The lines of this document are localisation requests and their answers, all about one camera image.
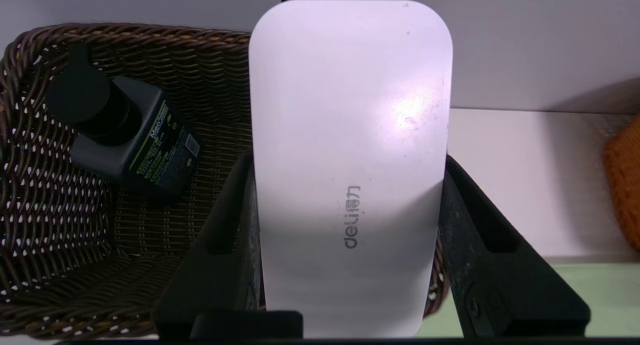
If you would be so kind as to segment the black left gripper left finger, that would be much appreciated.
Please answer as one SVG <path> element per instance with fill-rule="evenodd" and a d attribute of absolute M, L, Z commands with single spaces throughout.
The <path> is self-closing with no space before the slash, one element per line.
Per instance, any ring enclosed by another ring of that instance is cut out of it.
<path fill-rule="evenodd" d="M 253 151 L 242 152 L 152 312 L 161 337 L 242 337 L 262 298 Z"/>

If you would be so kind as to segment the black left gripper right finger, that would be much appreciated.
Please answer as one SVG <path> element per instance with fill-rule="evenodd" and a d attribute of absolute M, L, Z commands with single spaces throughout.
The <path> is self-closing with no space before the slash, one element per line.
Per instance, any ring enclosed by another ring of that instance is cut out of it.
<path fill-rule="evenodd" d="M 466 338 L 585 336 L 590 307 L 452 156 L 446 158 L 438 232 Z"/>

